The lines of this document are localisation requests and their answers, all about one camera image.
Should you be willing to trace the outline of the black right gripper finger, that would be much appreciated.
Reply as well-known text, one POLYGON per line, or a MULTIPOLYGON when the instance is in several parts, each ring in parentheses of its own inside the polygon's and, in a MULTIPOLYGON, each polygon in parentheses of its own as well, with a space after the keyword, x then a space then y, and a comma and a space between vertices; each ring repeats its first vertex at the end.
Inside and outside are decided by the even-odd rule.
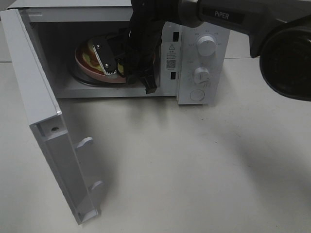
POLYGON ((141 73, 139 75, 139 81, 144 85, 145 93, 149 95, 156 92, 159 86, 159 75, 157 73, 141 73))
POLYGON ((133 85, 139 82, 141 73, 138 71, 131 72, 128 71, 125 73, 126 83, 128 85, 133 85))

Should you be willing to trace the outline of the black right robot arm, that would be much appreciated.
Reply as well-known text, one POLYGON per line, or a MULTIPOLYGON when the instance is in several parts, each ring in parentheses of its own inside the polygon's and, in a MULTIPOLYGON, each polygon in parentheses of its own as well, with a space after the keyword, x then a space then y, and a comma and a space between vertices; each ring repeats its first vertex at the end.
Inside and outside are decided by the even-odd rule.
POLYGON ((311 3, 308 0, 134 0, 125 38, 126 80, 156 90, 153 55, 166 22, 207 22, 245 34, 266 83, 278 94, 311 99, 311 3))

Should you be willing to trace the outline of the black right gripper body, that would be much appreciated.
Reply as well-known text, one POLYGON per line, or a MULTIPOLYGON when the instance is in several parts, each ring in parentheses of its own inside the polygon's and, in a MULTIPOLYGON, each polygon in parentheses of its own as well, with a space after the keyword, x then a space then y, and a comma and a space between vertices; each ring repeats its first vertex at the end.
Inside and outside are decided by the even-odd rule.
POLYGON ((121 64, 128 71, 154 72, 155 50, 161 42, 165 21, 156 14, 133 14, 124 34, 121 64))

